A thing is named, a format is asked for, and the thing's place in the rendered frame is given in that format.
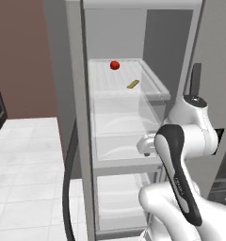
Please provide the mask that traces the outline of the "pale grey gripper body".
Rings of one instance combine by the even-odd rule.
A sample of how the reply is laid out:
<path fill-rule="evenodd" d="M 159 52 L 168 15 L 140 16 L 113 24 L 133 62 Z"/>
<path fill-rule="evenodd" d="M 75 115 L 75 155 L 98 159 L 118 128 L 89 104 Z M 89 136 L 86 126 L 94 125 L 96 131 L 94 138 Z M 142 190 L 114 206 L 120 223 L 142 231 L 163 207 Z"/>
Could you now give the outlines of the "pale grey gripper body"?
<path fill-rule="evenodd" d="M 155 152 L 154 137 L 155 134 L 148 134 L 139 140 L 137 143 L 137 150 L 140 154 L 143 154 L 144 156 L 150 156 Z"/>

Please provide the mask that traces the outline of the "clear fridge drawer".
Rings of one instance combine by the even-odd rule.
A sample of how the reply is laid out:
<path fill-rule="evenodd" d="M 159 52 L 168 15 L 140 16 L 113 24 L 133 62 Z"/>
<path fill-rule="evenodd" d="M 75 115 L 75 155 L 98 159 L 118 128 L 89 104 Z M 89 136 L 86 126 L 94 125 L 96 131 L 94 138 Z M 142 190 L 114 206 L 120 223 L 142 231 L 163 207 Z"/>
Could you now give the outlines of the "clear fridge drawer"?
<path fill-rule="evenodd" d="M 165 115 L 165 101 L 143 94 L 90 97 L 94 157 L 99 162 L 141 158 L 137 143 L 154 133 Z"/>

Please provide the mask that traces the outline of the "white fridge drawer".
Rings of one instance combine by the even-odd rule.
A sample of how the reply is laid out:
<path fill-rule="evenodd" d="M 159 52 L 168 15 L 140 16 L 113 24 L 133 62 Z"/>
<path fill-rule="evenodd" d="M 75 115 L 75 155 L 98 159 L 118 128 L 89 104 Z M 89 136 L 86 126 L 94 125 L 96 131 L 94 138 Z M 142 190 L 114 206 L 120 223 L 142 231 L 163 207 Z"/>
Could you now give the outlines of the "white fridge drawer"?
<path fill-rule="evenodd" d="M 97 178 L 99 228 L 101 232 L 129 230 L 146 225 L 147 214 L 138 201 L 138 192 L 156 183 L 158 173 L 134 173 Z"/>

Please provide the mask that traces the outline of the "white fridge shelf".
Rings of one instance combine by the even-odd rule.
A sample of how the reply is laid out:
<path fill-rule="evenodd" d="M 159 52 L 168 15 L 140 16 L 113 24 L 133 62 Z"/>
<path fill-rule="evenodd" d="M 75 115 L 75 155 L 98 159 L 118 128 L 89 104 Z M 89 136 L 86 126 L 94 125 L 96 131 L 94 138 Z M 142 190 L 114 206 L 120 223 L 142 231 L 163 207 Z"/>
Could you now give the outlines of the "white fridge shelf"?
<path fill-rule="evenodd" d="M 119 59 L 120 67 L 110 69 L 109 59 L 90 59 L 89 88 L 95 98 L 148 98 L 150 101 L 170 99 L 170 92 L 141 58 Z M 135 79 L 139 83 L 127 88 Z"/>

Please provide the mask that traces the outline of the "grey fridge door with dispenser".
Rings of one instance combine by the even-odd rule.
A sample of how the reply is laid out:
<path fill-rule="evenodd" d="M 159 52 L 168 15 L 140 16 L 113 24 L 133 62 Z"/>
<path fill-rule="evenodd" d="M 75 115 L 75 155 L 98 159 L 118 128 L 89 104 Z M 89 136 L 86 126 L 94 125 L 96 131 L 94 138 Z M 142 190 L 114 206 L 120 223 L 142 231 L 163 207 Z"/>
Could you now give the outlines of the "grey fridge door with dispenser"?
<path fill-rule="evenodd" d="M 223 131 L 216 154 L 187 162 L 192 179 L 207 197 L 226 152 L 226 0 L 203 0 L 191 62 L 202 65 L 199 95 L 208 103 L 211 123 Z"/>

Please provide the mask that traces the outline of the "grey fridge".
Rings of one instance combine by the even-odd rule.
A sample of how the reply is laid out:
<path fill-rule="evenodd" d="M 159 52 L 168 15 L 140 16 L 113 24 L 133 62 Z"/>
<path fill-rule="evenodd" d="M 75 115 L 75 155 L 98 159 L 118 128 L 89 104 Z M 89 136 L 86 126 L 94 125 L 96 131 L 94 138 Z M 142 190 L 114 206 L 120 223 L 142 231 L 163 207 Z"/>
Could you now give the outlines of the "grey fridge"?
<path fill-rule="evenodd" d="M 60 140 L 66 160 L 73 124 L 76 122 L 66 0 L 42 0 L 42 3 L 56 86 Z M 165 115 L 159 128 L 174 104 L 181 97 L 191 95 L 190 78 L 194 65 L 191 58 L 198 37 L 202 7 L 203 0 L 83 0 L 87 63 L 90 59 L 109 59 L 110 62 L 121 58 L 143 59 L 170 93 L 170 99 L 165 100 Z M 90 114 L 89 67 L 87 93 Z M 153 184 L 164 183 L 169 178 L 163 163 L 156 152 L 137 159 L 97 161 L 92 144 L 91 117 L 89 122 L 97 241 L 138 241 L 148 225 L 150 214 L 146 211 L 147 222 L 144 227 L 100 231 L 97 178 L 157 172 L 159 180 Z M 219 146 L 223 131 L 213 128 L 218 134 Z M 78 147 L 72 175 L 75 172 L 79 172 L 82 178 Z M 226 152 L 215 181 L 219 179 L 226 179 Z"/>

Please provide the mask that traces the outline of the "red tomato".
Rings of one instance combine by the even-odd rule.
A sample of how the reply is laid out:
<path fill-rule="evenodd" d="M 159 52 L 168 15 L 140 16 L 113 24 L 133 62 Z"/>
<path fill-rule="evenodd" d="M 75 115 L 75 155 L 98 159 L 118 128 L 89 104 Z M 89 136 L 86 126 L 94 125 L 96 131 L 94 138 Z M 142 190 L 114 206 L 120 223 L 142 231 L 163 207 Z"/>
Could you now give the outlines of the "red tomato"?
<path fill-rule="evenodd" d="M 116 61 L 116 60 L 112 60 L 110 62 L 110 69 L 111 70 L 117 70 L 118 68 L 120 67 L 120 62 L 119 61 Z"/>

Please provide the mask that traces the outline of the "dark grey appliance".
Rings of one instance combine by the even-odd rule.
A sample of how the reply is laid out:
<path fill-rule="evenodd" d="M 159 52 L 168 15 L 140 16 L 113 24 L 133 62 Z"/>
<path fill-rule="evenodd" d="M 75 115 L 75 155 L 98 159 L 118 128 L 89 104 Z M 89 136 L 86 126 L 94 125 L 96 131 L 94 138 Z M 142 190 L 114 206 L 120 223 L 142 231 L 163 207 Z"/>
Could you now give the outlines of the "dark grey appliance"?
<path fill-rule="evenodd" d="M 214 181 L 208 200 L 226 205 L 226 179 Z"/>

